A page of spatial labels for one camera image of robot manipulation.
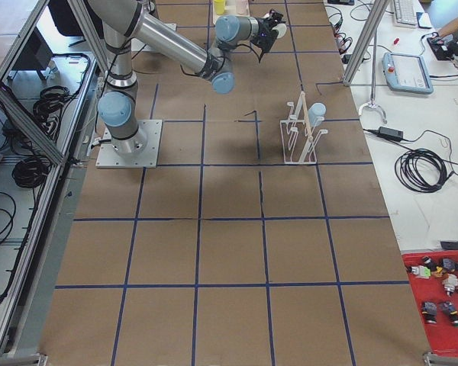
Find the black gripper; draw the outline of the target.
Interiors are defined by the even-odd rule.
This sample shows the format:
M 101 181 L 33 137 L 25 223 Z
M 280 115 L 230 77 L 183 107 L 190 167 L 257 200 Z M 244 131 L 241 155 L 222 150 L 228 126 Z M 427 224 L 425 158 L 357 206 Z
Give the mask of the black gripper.
M 253 45 L 260 48 L 262 53 L 268 53 L 279 35 L 276 26 L 283 22 L 283 14 L 271 9 L 267 18 L 256 18 L 256 21 L 258 29 L 253 37 Z

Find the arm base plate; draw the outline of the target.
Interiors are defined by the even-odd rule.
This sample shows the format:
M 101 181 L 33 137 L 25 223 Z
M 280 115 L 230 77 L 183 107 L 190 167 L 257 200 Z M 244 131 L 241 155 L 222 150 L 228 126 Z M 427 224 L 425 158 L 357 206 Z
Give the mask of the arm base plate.
M 116 140 L 105 129 L 96 167 L 100 169 L 156 168 L 162 136 L 162 120 L 138 120 L 137 133 L 128 140 Z

